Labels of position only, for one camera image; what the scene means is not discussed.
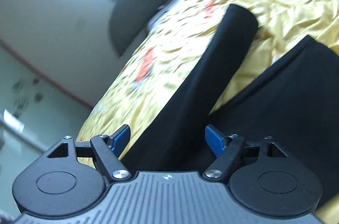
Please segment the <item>black pants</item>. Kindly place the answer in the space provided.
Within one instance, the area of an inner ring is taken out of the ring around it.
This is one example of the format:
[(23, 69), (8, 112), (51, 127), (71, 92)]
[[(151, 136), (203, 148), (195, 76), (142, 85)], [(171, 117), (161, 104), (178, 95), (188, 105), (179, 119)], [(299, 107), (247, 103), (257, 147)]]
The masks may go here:
[(131, 172), (203, 172), (214, 154), (207, 125), (250, 141), (273, 137), (321, 181), (321, 203), (338, 193), (338, 55), (310, 36), (225, 105), (217, 99), (240, 69), (258, 30), (231, 4), (194, 69), (124, 155)]

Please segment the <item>wardrobe door with flowers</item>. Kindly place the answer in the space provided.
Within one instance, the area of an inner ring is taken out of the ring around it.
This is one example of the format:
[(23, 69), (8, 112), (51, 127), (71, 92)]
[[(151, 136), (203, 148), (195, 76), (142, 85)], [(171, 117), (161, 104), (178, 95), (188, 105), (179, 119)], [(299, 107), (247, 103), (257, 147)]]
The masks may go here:
[[(1, 49), (1, 115), (22, 136), (49, 148), (64, 135), (77, 137), (90, 109), (51, 87)], [(17, 217), (14, 179), (41, 152), (1, 126), (1, 211)]]

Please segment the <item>yellow floral bed sheet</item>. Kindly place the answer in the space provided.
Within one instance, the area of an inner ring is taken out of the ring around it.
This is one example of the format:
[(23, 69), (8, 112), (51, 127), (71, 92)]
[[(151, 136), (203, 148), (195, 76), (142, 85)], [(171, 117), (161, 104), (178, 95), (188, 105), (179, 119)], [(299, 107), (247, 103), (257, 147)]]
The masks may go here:
[(202, 57), (231, 3), (250, 10), (259, 30), (213, 112), (228, 105), (304, 36), (338, 52), (338, 0), (179, 0), (133, 52), (84, 122), (78, 140), (127, 124), (134, 144)]

